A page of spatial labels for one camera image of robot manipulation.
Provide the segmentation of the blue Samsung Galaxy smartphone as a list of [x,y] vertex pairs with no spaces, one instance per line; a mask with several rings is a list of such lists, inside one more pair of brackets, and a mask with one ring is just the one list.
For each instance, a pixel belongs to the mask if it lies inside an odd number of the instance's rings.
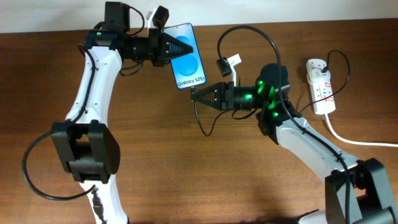
[[193,52],[171,60],[171,66],[179,90],[206,83],[197,40],[191,23],[167,27],[164,32],[193,47]]

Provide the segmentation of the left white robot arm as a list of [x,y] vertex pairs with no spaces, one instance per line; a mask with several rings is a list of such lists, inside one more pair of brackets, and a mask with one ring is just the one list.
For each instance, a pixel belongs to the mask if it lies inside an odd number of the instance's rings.
[[128,33],[130,10],[125,3],[106,2],[104,21],[89,30],[83,43],[85,69],[75,103],[65,122],[52,126],[62,167],[85,190],[96,223],[129,223],[116,184],[121,151],[108,128],[111,95],[124,60],[162,67],[193,51],[163,31],[168,9],[158,6],[149,16],[146,37]]

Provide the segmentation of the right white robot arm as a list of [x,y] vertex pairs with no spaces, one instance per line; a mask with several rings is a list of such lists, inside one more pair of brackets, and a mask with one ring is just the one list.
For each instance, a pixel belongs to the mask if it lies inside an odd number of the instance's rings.
[[191,99],[220,111],[253,110],[262,134],[294,153],[325,185],[325,209],[291,223],[397,223],[397,205],[384,166],[358,159],[316,132],[289,101],[285,66],[264,66],[253,86],[219,82]]

